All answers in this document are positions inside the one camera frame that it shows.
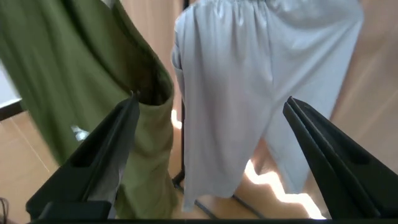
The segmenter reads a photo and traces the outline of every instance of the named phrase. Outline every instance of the green garment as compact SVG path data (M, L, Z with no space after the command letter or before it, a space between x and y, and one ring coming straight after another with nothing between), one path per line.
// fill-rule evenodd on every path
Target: green garment
M59 164L131 91L139 94L136 143L119 189L120 218L170 218L167 171L174 88L120 2L0 0L0 57Z

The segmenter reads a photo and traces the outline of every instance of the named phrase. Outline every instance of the black cable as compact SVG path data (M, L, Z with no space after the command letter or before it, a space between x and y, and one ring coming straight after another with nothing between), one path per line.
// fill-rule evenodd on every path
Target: black cable
M2 205L2 213L3 213L3 216L2 216L3 222L2 222L2 224L7 224L9 204L8 204L7 199L5 199L5 198L0 198L0 202L1 202L1 205Z

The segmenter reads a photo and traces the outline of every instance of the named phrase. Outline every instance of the floor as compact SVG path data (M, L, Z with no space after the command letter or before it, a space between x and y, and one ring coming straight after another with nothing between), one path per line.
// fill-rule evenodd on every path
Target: floor
M180 130L170 155L169 172L175 176L180 170ZM57 170L46 143L27 112L0 122L0 197L9 201L10 223L27 223L26 201ZM322 218L319 209L307 194L285 194L278 175L263 170L258 176L248 164L246 175L236 195L258 209L267 218ZM183 195L178 192L180 202ZM204 203L220 218L256 218L251 212L230 198L202 197ZM199 208L181 212L181 204L174 218L208 218Z

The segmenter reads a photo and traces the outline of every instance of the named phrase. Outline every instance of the clothing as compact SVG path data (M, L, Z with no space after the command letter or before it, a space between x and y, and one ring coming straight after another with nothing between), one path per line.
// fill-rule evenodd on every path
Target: clothing
M185 199L230 197L260 138L287 192L308 164L282 114L289 96L330 117L358 37L357 0L202 0L175 23L185 103Z
M0 57L51 153L63 164L133 91L140 117L119 189L119 218L170 218L174 88L119 1L0 1Z

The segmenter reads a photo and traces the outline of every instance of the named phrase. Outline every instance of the black stand leg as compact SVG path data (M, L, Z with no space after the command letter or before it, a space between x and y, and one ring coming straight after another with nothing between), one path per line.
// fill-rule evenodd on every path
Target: black stand leg
M186 9L189 6L189 0L183 0L183 9ZM184 193L183 187L181 187L181 182L185 178L185 166L184 166L184 120L185 120L185 105L184 102L181 101L181 171L173 178L173 184L176 189ZM233 199L235 199L238 203L240 203L243 207L248 209L250 212L255 214L259 218L265 218L264 215L259 213L256 209L254 209L252 206L248 205L246 202L244 202L242 199L237 197L236 195L232 196ZM195 205L199 207L206 215L208 215L211 219L218 219L216 215L214 215L213 212L208 210L202 203L198 202L197 200L195 201Z

